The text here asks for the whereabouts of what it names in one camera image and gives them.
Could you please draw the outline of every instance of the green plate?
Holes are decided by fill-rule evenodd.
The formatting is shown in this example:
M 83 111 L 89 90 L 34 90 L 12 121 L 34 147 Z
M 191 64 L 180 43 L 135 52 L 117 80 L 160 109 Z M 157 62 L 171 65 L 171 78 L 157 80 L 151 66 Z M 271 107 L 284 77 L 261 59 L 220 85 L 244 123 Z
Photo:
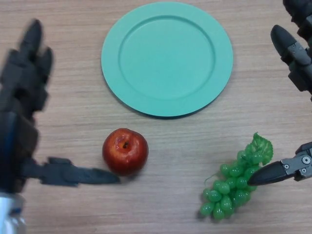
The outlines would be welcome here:
M 195 112 L 226 86 L 230 39 L 209 14 L 179 2 L 141 6 L 108 33 L 101 56 L 112 92 L 133 109 L 158 117 Z

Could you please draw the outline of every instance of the grape leaf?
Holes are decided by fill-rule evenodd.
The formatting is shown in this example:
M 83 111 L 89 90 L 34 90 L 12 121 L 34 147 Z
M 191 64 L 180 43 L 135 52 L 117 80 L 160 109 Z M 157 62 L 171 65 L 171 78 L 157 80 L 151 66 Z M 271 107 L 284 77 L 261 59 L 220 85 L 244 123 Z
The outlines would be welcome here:
M 257 151 L 260 151 L 263 155 L 263 165 L 268 164 L 273 158 L 273 146 L 271 142 L 259 136 L 258 133 L 255 133 L 253 135 L 253 141 L 245 149 L 247 158 L 251 158 Z

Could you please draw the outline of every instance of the wooden table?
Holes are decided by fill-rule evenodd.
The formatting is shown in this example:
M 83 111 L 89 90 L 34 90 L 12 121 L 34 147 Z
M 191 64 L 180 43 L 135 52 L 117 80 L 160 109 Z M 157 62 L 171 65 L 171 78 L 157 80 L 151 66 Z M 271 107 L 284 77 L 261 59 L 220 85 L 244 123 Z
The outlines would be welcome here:
M 41 140 L 35 158 L 71 159 L 105 168 L 104 139 L 116 128 L 149 142 L 145 170 L 121 186 L 42 186 L 23 193 L 29 234 L 305 234 L 311 233 L 312 179 L 263 186 L 230 220 L 197 217 L 204 180 L 236 157 L 254 132 L 270 139 L 275 159 L 292 157 L 312 140 L 312 105 L 287 78 L 270 31 L 296 33 L 282 0 L 185 0 L 212 14 L 234 47 L 234 71 L 224 92 L 199 113 L 153 119 L 122 106 L 103 82 L 100 54 L 112 25 L 152 0 L 0 0 L 0 57 L 16 46 L 33 17 L 43 22 L 56 63 L 51 98 L 37 114 Z

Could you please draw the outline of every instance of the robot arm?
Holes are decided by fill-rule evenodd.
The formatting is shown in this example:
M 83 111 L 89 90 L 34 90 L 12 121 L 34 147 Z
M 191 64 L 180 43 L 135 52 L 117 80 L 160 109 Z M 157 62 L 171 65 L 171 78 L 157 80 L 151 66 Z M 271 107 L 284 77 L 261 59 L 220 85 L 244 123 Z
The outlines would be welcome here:
M 290 70 L 289 78 L 299 91 L 312 94 L 312 2 L 311 0 L 283 0 L 286 10 L 298 27 L 298 35 L 308 48 L 279 25 L 271 31 L 272 42 Z M 312 142 L 302 145 L 294 158 L 286 158 L 262 167 L 248 181 L 249 185 L 265 185 L 292 178 L 300 181 L 312 177 Z
M 11 50 L 0 74 L 0 233 L 24 234 L 21 193 L 28 178 L 42 184 L 78 186 L 112 184 L 113 173 L 79 168 L 70 160 L 49 158 L 38 165 L 32 158 L 39 133 L 33 114 L 42 111 L 48 97 L 46 85 L 53 63 L 50 48 L 39 55 L 42 26 L 34 20 L 19 45 Z

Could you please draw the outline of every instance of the red apple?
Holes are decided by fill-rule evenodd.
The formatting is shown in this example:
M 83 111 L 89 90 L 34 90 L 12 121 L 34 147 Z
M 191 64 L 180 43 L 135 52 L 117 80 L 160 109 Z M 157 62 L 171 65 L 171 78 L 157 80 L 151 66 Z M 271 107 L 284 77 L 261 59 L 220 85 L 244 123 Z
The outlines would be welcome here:
M 141 134 L 120 128 L 106 138 L 102 155 L 112 172 L 119 176 L 129 176 L 137 173 L 145 165 L 148 144 Z

